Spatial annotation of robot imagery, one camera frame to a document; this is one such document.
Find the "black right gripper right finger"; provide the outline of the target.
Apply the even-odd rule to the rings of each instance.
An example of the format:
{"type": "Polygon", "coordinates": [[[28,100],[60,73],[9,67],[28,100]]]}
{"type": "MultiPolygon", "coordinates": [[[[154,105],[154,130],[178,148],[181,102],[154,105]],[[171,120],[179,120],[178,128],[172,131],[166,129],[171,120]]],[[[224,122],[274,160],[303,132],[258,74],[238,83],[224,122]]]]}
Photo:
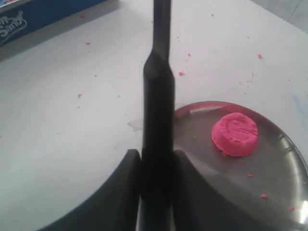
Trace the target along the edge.
{"type": "Polygon", "coordinates": [[[301,225],[253,205],[253,215],[225,198],[183,151],[174,152],[173,214],[178,231],[299,231],[301,225]]]}

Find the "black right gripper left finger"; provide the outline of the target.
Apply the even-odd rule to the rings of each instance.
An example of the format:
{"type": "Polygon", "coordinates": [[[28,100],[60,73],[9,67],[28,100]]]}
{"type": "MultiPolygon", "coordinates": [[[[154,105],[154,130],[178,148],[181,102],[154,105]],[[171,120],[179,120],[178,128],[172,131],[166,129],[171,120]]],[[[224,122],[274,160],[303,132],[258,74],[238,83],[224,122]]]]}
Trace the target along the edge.
{"type": "Polygon", "coordinates": [[[126,155],[107,181],[85,202],[43,228],[45,231],[134,231],[139,207],[140,154],[126,155]]]}

